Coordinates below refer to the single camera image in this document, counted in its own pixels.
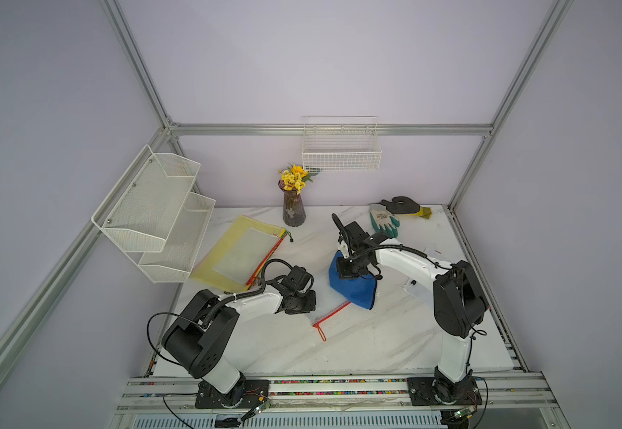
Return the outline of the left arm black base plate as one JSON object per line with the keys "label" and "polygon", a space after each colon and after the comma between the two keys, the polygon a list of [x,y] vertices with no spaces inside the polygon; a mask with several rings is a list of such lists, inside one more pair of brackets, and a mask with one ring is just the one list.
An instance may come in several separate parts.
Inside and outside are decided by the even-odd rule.
{"label": "left arm black base plate", "polygon": [[228,393],[221,393],[212,384],[202,381],[198,386],[196,409],[253,409],[263,404],[270,391],[268,380],[243,378]]}

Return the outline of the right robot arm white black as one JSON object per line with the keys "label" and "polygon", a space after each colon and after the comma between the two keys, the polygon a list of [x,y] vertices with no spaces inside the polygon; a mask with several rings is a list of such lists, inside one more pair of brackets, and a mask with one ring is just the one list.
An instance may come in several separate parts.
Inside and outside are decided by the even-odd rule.
{"label": "right robot arm white black", "polygon": [[432,293],[434,319],[445,333],[435,385],[453,388],[469,381],[473,336],[489,309],[472,265],[464,260],[441,262],[382,232],[370,235],[356,222],[343,225],[336,214],[332,221],[339,231],[339,248],[330,263],[330,287],[350,303],[371,309],[382,268],[424,286]]}

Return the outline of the red zipper mesh document bag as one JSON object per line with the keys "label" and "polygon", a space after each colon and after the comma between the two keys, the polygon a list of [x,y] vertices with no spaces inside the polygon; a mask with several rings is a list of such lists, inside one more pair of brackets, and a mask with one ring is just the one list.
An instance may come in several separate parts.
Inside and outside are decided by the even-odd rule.
{"label": "red zipper mesh document bag", "polygon": [[351,305],[351,302],[348,300],[344,300],[343,302],[337,304],[330,309],[316,309],[316,311],[312,312],[307,318],[314,330],[318,333],[322,342],[326,342],[328,340],[327,335],[323,330],[323,326],[331,320],[334,316],[337,316],[342,310],[346,309]]}

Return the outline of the blue microfiber cleaning cloth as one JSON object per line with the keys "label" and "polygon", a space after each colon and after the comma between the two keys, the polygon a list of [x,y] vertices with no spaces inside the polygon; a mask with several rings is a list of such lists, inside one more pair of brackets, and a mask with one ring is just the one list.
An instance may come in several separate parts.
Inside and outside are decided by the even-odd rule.
{"label": "blue microfiber cleaning cloth", "polygon": [[343,259],[343,255],[338,250],[330,263],[330,287],[352,304],[362,307],[362,309],[373,309],[378,281],[372,275],[363,275],[355,279],[342,279],[339,276],[339,269],[337,266],[337,262],[340,259]]}

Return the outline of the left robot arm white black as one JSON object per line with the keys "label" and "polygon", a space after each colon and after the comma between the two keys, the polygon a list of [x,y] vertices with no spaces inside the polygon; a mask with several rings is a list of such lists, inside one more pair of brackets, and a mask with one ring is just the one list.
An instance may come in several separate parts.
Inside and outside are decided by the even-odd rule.
{"label": "left robot arm white black", "polygon": [[174,316],[160,344],[171,361],[218,393],[223,402],[234,403],[245,392],[246,377],[224,357],[239,322],[279,313],[296,316],[315,311],[314,277],[301,266],[275,258],[273,264],[288,268],[285,275],[265,278],[264,266],[255,288],[217,296],[198,292],[180,314]]}

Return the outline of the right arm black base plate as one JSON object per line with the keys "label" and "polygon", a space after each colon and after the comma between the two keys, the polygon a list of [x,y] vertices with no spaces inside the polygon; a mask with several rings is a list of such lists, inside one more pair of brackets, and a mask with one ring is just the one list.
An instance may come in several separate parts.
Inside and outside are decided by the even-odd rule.
{"label": "right arm black base plate", "polygon": [[474,377],[457,383],[446,377],[410,377],[407,392],[413,406],[481,406],[482,396]]}

